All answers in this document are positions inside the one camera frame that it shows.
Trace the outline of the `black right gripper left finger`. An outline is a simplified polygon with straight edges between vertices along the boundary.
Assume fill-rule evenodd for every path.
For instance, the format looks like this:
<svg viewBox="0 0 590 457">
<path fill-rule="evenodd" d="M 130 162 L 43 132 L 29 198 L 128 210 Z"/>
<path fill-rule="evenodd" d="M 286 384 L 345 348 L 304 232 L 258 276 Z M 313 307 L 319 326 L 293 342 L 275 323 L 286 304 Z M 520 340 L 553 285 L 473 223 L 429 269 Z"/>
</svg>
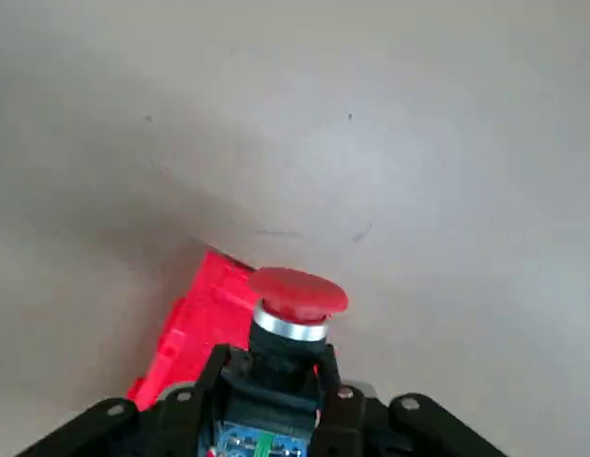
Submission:
<svg viewBox="0 0 590 457">
<path fill-rule="evenodd" d="M 223 368 L 246 352 L 215 346 L 194 385 L 174 389 L 144 410 L 107 398 L 28 445 L 20 456 L 203 456 L 212 432 L 215 395 L 226 388 Z"/>
</svg>

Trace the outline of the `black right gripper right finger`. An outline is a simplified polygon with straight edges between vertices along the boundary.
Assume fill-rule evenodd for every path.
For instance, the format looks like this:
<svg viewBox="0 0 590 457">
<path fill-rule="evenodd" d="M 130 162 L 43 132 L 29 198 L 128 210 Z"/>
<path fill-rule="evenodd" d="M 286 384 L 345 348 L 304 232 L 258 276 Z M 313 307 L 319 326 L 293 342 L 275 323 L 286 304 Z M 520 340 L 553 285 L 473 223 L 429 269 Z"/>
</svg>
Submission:
<svg viewBox="0 0 590 457">
<path fill-rule="evenodd" d="M 326 346 L 317 367 L 324 399 L 307 447 L 309 456 L 504 454 L 428 396 L 409 392 L 386 405 L 344 384 L 332 345 Z"/>
</svg>

